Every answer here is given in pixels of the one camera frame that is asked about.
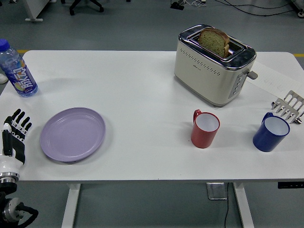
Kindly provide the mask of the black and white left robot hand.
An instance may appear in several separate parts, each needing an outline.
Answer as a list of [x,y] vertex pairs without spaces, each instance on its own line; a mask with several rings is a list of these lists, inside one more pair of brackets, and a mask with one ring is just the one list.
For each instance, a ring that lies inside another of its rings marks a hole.
[[17,109],[8,116],[0,133],[0,172],[19,176],[19,170],[25,163],[24,140],[32,123],[26,113]]

